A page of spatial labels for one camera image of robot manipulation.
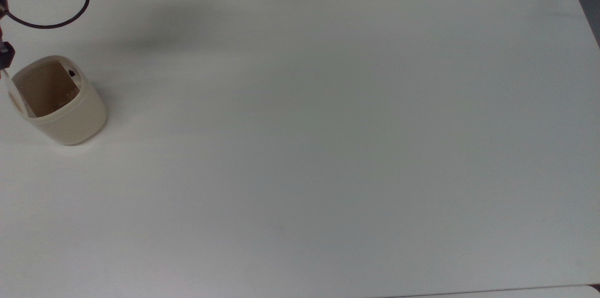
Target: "table surface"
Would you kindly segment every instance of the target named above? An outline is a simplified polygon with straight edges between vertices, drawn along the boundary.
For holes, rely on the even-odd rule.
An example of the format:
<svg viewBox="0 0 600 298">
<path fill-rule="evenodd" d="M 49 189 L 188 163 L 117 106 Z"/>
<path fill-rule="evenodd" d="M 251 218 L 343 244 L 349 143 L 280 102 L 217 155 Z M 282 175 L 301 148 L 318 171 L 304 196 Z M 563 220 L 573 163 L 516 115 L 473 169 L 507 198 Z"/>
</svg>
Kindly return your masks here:
<svg viewBox="0 0 600 298">
<path fill-rule="evenodd" d="M 83 0 L 9 0 L 58 22 Z M 600 282 L 600 51 L 578 0 L 91 0 L 2 20 L 107 124 L 0 96 L 3 298 L 373 298 Z"/>
<path fill-rule="evenodd" d="M 439 294 L 435 298 L 598 298 L 600 293 L 589 286 L 557 287 L 531 290 L 510 290 Z"/>
</svg>

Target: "small black tab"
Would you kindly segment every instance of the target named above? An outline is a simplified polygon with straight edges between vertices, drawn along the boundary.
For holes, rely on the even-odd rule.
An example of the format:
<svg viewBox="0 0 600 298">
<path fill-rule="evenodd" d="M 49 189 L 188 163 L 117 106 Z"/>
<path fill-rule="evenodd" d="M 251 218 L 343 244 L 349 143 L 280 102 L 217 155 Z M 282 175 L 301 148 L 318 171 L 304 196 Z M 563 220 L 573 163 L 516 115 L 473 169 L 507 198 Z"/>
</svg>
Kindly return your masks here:
<svg viewBox="0 0 600 298">
<path fill-rule="evenodd" d="M 9 43 L 4 42 L 0 49 L 0 69 L 7 69 L 15 58 L 15 48 Z"/>
</svg>

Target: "black wire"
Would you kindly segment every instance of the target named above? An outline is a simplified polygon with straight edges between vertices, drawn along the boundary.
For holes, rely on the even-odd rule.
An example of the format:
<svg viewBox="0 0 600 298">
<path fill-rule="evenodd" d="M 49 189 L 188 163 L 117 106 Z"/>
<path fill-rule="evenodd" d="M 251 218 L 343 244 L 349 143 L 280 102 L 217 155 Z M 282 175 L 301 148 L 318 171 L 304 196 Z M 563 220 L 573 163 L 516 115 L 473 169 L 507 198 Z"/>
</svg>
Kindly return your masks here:
<svg viewBox="0 0 600 298">
<path fill-rule="evenodd" d="M 34 29 L 57 29 L 58 27 L 63 27 L 64 25 L 69 25 L 72 22 L 74 22 L 75 20 L 77 20 L 77 18 L 79 18 L 81 15 L 83 15 L 83 13 L 85 12 L 85 10 L 88 8 L 88 5 L 90 5 L 90 0 L 85 0 L 85 3 L 83 4 L 83 7 L 81 8 L 81 10 L 79 10 L 79 12 L 77 12 L 77 14 L 75 16 L 73 16 L 71 19 L 66 20 L 64 22 L 60 22 L 58 24 L 53 24 L 53 25 L 38 25 L 38 24 L 31 24 L 30 22 L 26 22 L 24 20 L 21 20 L 15 16 L 13 16 L 13 14 L 11 14 L 8 11 L 8 6 L 4 7 L 4 13 L 10 17 L 11 20 L 14 20 L 15 22 L 28 26 L 28 27 L 33 27 Z"/>
</svg>

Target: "beige container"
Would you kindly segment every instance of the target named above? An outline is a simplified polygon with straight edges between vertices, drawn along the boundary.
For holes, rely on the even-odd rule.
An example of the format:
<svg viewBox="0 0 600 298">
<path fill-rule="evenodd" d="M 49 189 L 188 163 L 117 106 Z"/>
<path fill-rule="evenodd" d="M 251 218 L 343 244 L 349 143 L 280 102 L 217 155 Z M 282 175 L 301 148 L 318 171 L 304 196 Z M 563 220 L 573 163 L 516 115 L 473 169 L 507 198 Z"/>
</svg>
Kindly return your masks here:
<svg viewBox="0 0 600 298">
<path fill-rule="evenodd" d="M 12 80 L 23 99 L 22 103 L 13 100 L 21 116 L 58 143 L 82 142 L 106 121 L 105 104 L 79 67 L 66 57 L 39 59 Z"/>
</svg>

